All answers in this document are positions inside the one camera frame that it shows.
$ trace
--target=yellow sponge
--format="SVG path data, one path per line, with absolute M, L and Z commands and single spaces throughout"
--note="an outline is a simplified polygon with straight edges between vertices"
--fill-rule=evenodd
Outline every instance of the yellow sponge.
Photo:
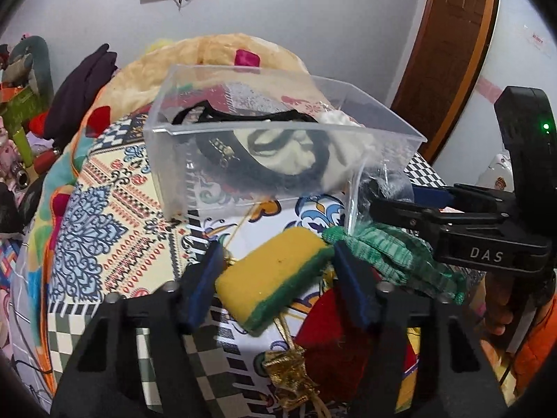
M 230 266 L 215 288 L 232 317 L 258 333 L 315 280 L 332 253 L 310 230 L 289 228 Z

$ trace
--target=plastic container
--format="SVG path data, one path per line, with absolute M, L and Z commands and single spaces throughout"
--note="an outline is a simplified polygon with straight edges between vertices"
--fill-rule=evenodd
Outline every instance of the plastic container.
M 364 127 L 270 121 L 171 124 L 180 110 L 203 100 L 216 110 L 244 115 L 296 108 L 315 117 L 324 110 L 342 110 Z M 294 141 L 254 163 L 246 139 L 255 130 L 271 139 L 289 130 Z M 144 136 L 167 219 L 192 209 L 210 211 L 214 217 L 221 211 L 243 215 L 245 206 L 270 199 L 345 191 L 366 165 L 404 169 L 425 141 L 411 125 L 349 83 L 274 69 L 206 65 L 171 68 L 149 111 Z M 240 147 L 238 159 L 234 153 L 229 156 L 230 163 L 210 159 L 207 146 L 222 140 L 240 140 L 246 149 Z M 312 165 L 315 171 L 310 174 Z

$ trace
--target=hand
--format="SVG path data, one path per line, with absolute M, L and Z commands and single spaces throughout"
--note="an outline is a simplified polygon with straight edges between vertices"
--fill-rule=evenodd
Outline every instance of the hand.
M 507 308 L 511 298 L 514 278 L 510 275 L 486 275 L 485 326 L 495 335 L 505 333 L 505 325 L 512 322 L 512 312 Z

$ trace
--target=clear plastic bag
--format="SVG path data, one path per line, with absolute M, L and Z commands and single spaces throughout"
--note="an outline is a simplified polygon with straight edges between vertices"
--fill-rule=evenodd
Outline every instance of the clear plastic bag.
M 359 224 L 371 222 L 369 207 L 374 199 L 414 202 L 414 191 L 404 171 L 389 169 L 387 163 L 361 168 L 350 181 L 344 227 L 353 235 Z

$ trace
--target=white wall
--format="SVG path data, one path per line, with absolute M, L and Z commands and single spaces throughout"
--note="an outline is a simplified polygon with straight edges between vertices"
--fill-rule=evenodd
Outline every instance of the white wall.
M 534 33 L 544 41 L 543 51 L 528 40 Z M 557 46 L 529 0 L 500 0 L 481 75 L 501 89 L 540 88 L 557 112 Z M 474 91 L 433 166 L 448 184 L 474 184 L 500 151 L 501 134 L 493 105 Z
M 55 88 L 109 43 L 124 66 L 158 38 L 243 32 L 276 42 L 310 72 L 348 80 L 384 101 L 417 0 L 24 0 L 0 41 L 23 32 L 49 45 Z
M 402 77 L 405 74 L 406 66 L 408 65 L 408 60 L 410 60 L 410 55 L 416 43 L 416 37 L 418 36 L 418 31 L 420 25 L 422 24 L 423 12 L 425 10 L 425 3 L 427 0 L 418 0 L 416 3 L 416 11 L 414 12 L 414 18 L 412 19 L 412 24 L 410 26 L 410 31 L 408 33 L 408 38 L 406 39 L 405 48 L 402 50 L 402 55 L 400 56 L 400 61 L 398 62 L 397 71 L 394 74 L 393 82 L 389 88 L 384 104 L 390 107 L 393 104 L 393 100 L 397 95 L 398 87 L 402 81 Z

